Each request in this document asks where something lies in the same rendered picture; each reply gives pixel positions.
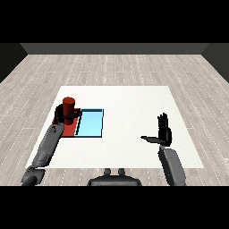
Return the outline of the red can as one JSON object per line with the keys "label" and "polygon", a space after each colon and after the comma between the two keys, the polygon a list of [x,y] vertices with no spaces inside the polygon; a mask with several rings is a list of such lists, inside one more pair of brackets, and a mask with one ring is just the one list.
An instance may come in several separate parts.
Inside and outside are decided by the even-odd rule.
{"label": "red can", "polygon": [[73,124],[72,114],[74,113],[75,99],[66,97],[63,99],[64,123]]}

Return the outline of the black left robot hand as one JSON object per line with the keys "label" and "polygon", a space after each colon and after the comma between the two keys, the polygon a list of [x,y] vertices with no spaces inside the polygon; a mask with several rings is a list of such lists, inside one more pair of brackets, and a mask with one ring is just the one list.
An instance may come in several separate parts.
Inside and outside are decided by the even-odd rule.
{"label": "black left robot hand", "polygon": [[54,124],[64,123],[67,125],[73,124],[73,121],[81,115],[81,110],[76,109],[70,114],[64,114],[63,105],[59,105],[55,109]]}

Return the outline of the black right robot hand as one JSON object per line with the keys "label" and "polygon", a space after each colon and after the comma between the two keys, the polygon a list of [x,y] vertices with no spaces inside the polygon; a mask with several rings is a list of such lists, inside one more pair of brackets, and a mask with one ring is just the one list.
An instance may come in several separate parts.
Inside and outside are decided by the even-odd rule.
{"label": "black right robot hand", "polygon": [[170,147],[172,144],[172,131],[168,126],[168,117],[166,113],[162,113],[158,118],[158,136],[149,137],[141,136],[143,140],[149,143],[156,143],[164,147]]}

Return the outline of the dark grey robot body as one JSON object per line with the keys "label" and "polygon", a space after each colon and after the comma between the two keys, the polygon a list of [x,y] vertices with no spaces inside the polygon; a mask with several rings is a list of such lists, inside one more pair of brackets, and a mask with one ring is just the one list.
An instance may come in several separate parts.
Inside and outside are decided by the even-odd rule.
{"label": "dark grey robot body", "polygon": [[102,176],[90,179],[88,186],[141,186],[141,182],[127,176],[123,168],[118,169],[118,175],[111,175],[111,169],[106,168]]}

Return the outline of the light blue shallow open box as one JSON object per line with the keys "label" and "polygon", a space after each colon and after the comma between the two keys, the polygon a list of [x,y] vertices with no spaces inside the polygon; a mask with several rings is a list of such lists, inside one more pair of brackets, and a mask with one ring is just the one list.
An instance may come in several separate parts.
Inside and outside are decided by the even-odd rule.
{"label": "light blue shallow open box", "polygon": [[101,138],[104,110],[102,108],[83,108],[75,129],[76,138]]}

